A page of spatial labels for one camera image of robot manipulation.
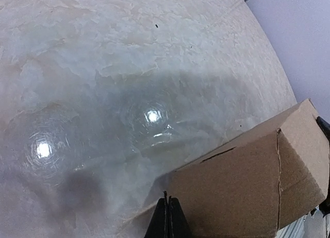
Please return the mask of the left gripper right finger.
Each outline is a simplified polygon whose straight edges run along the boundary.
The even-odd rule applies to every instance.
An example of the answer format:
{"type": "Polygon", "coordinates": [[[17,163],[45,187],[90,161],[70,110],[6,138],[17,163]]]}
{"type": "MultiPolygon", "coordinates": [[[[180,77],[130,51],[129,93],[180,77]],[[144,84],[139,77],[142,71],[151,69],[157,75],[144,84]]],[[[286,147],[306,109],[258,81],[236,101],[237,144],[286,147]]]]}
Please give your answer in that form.
{"type": "Polygon", "coordinates": [[[168,201],[168,237],[191,238],[192,233],[177,198],[169,197],[168,201]]]}

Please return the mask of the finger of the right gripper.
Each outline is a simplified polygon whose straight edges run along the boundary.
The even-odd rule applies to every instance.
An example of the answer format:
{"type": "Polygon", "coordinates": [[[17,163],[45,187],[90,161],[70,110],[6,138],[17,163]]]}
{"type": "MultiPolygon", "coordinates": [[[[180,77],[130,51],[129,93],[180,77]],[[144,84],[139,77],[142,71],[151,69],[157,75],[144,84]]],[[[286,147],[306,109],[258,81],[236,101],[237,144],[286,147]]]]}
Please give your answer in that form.
{"type": "Polygon", "coordinates": [[[328,122],[326,122],[320,116],[318,116],[316,118],[316,122],[317,122],[319,128],[322,130],[325,137],[328,139],[328,141],[330,141],[330,124],[328,122]]]}

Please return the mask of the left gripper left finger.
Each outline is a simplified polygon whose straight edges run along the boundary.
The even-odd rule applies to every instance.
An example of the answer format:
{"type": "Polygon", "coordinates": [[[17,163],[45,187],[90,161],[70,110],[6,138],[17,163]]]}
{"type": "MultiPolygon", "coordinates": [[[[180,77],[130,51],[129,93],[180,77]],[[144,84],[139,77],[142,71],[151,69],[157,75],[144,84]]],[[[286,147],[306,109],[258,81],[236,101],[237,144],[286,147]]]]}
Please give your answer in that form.
{"type": "Polygon", "coordinates": [[[169,237],[169,204],[168,194],[163,192],[154,209],[144,238],[168,238],[169,237]]]}

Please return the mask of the brown cardboard box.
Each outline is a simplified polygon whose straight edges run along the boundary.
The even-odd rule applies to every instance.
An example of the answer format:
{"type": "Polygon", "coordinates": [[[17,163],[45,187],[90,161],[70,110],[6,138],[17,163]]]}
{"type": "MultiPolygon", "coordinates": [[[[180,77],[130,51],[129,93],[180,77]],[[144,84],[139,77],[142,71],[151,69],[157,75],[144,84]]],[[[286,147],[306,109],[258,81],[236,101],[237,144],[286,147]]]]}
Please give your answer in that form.
{"type": "Polygon", "coordinates": [[[329,141],[318,116],[306,99],[159,177],[161,193],[118,237],[144,237],[164,191],[179,200],[192,237],[275,237],[328,197],[329,141]]]}

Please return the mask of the front aluminium frame rail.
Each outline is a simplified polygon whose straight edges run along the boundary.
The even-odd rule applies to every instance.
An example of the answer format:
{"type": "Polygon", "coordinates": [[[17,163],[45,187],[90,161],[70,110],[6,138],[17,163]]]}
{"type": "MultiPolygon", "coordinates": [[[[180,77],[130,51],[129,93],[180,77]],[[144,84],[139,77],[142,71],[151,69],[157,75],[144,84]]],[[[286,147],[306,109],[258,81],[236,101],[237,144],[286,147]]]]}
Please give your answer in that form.
{"type": "Polygon", "coordinates": [[[323,216],[319,208],[311,214],[304,215],[295,222],[280,229],[276,238],[327,238],[329,237],[329,214],[323,216]]]}

